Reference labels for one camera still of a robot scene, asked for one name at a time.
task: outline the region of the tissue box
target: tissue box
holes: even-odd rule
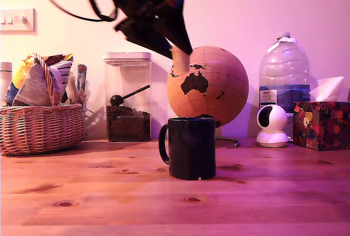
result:
[[[350,149],[350,102],[294,102],[293,143],[315,150]]]

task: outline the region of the mug handle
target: mug handle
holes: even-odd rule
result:
[[[168,127],[169,126],[166,123],[165,125],[162,126],[162,128],[159,131],[158,148],[159,148],[160,157],[162,158],[165,164],[169,165],[169,156],[166,153],[166,149],[165,149],[165,134]]]

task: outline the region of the table surface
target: table surface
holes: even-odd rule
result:
[[[1,235],[350,235],[350,151],[217,140],[217,175],[172,178],[157,142],[1,156]]]

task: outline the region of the black cable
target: black cable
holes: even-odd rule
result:
[[[79,15],[75,15],[73,13],[70,13],[69,11],[63,9],[61,6],[59,6],[54,0],[49,0],[54,6],[56,6],[57,8],[59,8],[61,11],[63,11],[64,13],[66,14],[69,14],[70,16],[73,16],[73,17],[76,17],[78,19],[82,19],[82,20],[85,20],[85,21],[94,21],[94,22],[100,22],[100,21],[113,21],[116,19],[116,16],[114,18],[111,18],[110,20],[98,20],[98,19],[90,19],[90,18],[86,18],[86,17],[81,17]]]
[[[114,21],[115,18],[116,18],[116,11],[114,12],[114,16],[113,18],[111,18],[110,16],[105,16],[105,15],[102,15],[99,8],[97,7],[96,5],[96,2],[95,0],[89,0],[90,1],[90,4],[92,6],[92,8],[94,9],[94,12],[96,13],[96,15],[103,21],[107,21],[107,22],[110,22],[110,21]]]
[[[235,144],[234,144],[234,147],[238,147],[241,142],[238,140],[238,139],[232,139],[230,137],[221,137],[221,136],[216,136],[215,139],[220,139],[220,140],[229,140],[229,141],[233,141]]]

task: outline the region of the snack bag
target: snack bag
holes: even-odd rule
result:
[[[55,96],[62,99],[72,67],[73,54],[43,57],[31,53],[15,73],[2,106],[51,106],[40,59],[45,61],[52,75]]]

